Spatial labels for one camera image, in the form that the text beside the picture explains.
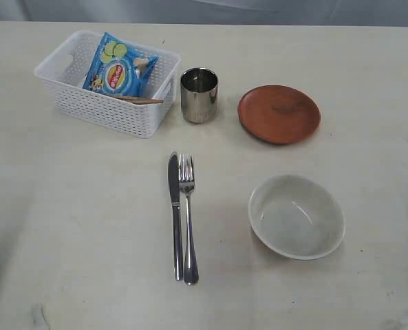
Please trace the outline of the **white plastic woven basket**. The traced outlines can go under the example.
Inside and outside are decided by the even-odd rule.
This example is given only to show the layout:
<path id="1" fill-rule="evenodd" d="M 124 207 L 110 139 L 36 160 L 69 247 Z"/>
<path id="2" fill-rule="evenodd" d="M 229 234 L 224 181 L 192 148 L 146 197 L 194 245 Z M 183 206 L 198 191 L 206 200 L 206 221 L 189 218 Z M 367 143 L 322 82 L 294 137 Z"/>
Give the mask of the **white plastic woven basket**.
<path id="1" fill-rule="evenodd" d="M 89 30 L 73 33 L 34 69 L 34 75 L 42 80 L 62 113 L 137 138 L 149 138 L 175 102 L 180 55 L 124 41 L 145 56 L 158 57 L 143 96 L 163 102 L 136 105 L 82 88 L 101 38 L 102 34 Z"/>

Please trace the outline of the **brown round plate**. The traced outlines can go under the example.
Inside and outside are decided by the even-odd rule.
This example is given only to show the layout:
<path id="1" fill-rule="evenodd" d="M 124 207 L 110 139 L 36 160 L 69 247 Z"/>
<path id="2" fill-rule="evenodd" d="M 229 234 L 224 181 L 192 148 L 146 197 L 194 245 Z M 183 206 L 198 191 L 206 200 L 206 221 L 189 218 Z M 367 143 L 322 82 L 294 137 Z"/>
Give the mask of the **brown round plate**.
<path id="1" fill-rule="evenodd" d="M 309 138 L 321 122 L 321 112 L 309 96 L 283 85 L 264 85 L 246 92 L 237 114 L 249 134 L 276 145 Z"/>

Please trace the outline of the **silver fork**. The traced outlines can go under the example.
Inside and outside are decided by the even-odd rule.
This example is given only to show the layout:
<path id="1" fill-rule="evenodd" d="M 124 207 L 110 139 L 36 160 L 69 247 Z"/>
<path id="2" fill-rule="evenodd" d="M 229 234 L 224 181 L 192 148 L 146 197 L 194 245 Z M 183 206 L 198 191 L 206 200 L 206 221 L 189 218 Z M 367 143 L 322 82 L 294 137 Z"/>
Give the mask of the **silver fork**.
<path id="1" fill-rule="evenodd" d="M 191 219 L 191 194 L 195 190 L 195 175 L 191 154 L 179 154 L 179 188 L 185 195 L 186 202 L 186 251 L 184 259 L 184 282 L 194 285 L 199 281 L 197 258 L 193 241 L 193 225 Z"/>

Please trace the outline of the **silver table knife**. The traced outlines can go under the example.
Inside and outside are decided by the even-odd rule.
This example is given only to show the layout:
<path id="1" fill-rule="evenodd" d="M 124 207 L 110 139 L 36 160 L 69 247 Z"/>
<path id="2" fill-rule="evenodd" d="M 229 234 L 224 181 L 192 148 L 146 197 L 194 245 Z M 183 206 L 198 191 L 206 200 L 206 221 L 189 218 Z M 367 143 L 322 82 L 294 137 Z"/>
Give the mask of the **silver table knife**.
<path id="1" fill-rule="evenodd" d="M 175 280 L 183 279 L 182 229 L 180 216 L 180 187 L 178 177 L 178 154 L 172 152 L 168 163 L 168 183 L 173 211 L 173 262 Z"/>

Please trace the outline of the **blue chips bag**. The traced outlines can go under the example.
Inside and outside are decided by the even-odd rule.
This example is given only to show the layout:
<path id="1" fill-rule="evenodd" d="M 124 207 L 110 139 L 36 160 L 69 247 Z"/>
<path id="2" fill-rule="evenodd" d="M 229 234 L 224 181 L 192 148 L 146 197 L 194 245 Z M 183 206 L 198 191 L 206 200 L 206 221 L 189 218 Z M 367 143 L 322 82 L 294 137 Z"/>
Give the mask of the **blue chips bag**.
<path id="1" fill-rule="evenodd" d="M 87 72 L 83 89 L 116 96 L 140 97 L 158 61 L 105 32 Z"/>

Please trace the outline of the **stainless steel cup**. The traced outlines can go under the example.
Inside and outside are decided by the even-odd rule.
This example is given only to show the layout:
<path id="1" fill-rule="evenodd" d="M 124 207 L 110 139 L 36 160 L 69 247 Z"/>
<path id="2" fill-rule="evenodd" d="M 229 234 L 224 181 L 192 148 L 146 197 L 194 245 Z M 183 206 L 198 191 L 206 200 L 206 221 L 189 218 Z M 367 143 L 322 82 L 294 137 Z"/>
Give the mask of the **stainless steel cup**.
<path id="1" fill-rule="evenodd" d="M 193 124 L 213 119 L 217 110 L 218 77 L 210 69 L 194 67 L 180 76 L 180 106 L 183 118 Z"/>

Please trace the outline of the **white ceramic bowl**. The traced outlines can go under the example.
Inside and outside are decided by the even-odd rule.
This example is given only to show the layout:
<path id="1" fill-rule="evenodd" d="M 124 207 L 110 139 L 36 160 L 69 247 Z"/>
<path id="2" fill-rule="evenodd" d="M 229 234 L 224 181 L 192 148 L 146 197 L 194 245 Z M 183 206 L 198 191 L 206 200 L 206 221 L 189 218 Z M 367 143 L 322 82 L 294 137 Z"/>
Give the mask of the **white ceramic bowl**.
<path id="1" fill-rule="evenodd" d="M 267 248 L 300 261 L 331 254 L 345 236 L 339 203 L 324 187 L 298 175 L 278 175 L 258 185 L 248 200 L 248 220 Z"/>

